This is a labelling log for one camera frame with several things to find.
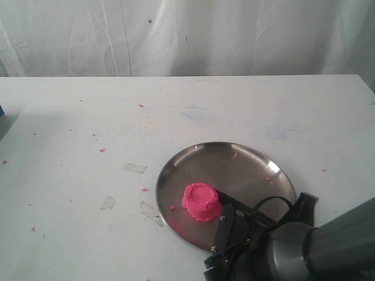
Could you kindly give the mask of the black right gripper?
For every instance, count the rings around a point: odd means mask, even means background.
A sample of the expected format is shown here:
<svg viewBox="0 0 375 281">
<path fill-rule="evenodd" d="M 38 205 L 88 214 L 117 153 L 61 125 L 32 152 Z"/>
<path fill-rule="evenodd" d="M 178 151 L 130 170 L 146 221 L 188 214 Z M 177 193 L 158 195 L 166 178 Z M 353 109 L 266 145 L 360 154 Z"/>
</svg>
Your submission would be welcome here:
<svg viewBox="0 0 375 281">
<path fill-rule="evenodd" d="M 281 224 L 301 222 L 314 227 L 315 207 L 319 198 L 300 193 L 296 202 L 281 218 Z M 256 267 L 261 259 L 267 235 L 279 226 L 256 227 L 255 220 L 248 222 L 244 212 L 234 204 L 224 205 L 219 216 L 211 255 L 204 261 L 206 280 L 255 280 Z"/>
</svg>

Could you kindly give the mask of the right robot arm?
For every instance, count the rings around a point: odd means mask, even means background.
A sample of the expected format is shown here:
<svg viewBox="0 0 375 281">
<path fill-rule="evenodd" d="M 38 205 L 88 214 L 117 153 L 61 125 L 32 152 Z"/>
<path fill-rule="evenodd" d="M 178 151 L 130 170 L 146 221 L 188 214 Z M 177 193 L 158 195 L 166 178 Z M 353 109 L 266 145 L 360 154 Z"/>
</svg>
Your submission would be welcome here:
<svg viewBox="0 0 375 281">
<path fill-rule="evenodd" d="M 206 280 L 373 280 L 374 200 L 321 227 L 318 198 L 301 193 L 274 221 L 260 209 L 220 193 L 223 204 L 204 264 Z"/>
</svg>

